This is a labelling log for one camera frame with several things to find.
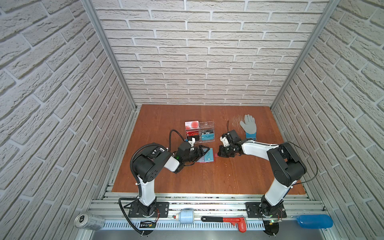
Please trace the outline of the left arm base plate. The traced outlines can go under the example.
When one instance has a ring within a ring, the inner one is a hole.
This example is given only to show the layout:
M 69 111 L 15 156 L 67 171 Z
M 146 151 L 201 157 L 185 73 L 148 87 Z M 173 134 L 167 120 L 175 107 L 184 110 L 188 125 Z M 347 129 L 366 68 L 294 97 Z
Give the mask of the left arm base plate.
M 133 202 L 129 206 L 129 218 L 167 218 L 169 214 L 169 202 L 154 202 L 149 206 L 140 201 Z

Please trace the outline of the clear acrylic card display stand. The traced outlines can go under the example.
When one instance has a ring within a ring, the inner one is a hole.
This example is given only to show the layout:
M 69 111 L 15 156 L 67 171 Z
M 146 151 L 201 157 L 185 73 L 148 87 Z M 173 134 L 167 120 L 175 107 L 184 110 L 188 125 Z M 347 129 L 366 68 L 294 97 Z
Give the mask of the clear acrylic card display stand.
M 215 123 L 190 121 L 185 122 L 186 137 L 195 143 L 209 143 L 215 141 Z

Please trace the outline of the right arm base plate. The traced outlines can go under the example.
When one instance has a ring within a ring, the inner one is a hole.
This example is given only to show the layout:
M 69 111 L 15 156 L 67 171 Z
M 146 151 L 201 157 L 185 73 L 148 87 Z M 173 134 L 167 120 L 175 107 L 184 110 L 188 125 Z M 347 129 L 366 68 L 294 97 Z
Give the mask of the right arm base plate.
M 276 206 L 270 206 L 268 202 L 247 202 L 245 203 L 248 218 L 278 218 L 287 217 L 283 202 Z

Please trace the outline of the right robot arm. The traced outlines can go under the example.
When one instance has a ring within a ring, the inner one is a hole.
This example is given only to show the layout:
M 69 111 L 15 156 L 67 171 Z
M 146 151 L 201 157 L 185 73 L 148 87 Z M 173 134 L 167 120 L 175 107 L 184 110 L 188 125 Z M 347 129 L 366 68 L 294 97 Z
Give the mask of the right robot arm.
M 268 160 L 274 175 L 274 181 L 264 194 L 260 207 L 270 210 L 283 202 L 289 190 L 307 172 L 302 159 L 289 143 L 266 144 L 252 139 L 241 140 L 235 130 L 220 137 L 222 145 L 218 156 L 233 158 L 236 154 L 256 156 Z

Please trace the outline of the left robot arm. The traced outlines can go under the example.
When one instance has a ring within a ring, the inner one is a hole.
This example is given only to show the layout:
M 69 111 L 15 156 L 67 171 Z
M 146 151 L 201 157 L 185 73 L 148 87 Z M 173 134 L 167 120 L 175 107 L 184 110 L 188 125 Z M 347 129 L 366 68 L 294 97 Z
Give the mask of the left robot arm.
M 166 147 L 151 143 L 140 147 L 130 161 L 131 172 L 139 189 L 139 202 L 144 207 L 152 207 L 156 202 L 155 178 L 162 169 L 177 174 L 184 167 L 192 166 L 201 158 L 211 154 L 211 148 L 184 141 L 175 153 Z

